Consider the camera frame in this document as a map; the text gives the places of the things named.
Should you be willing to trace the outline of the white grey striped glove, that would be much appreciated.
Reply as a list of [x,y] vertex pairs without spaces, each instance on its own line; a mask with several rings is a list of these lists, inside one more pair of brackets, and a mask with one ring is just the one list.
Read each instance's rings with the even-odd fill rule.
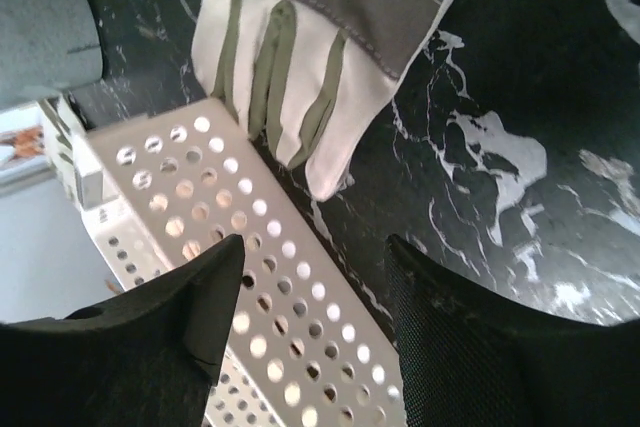
[[453,1],[202,0],[194,73],[324,201]]

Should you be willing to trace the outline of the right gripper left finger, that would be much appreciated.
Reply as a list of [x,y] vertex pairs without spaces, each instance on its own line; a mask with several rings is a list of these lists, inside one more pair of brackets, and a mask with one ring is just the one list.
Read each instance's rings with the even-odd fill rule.
[[2,425],[201,425],[244,262],[234,234],[64,319],[2,325]]

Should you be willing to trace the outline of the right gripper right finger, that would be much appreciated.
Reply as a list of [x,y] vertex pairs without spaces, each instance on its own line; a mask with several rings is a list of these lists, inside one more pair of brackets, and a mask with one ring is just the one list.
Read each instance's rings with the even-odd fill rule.
[[411,426],[635,426],[639,324],[547,314],[387,240]]

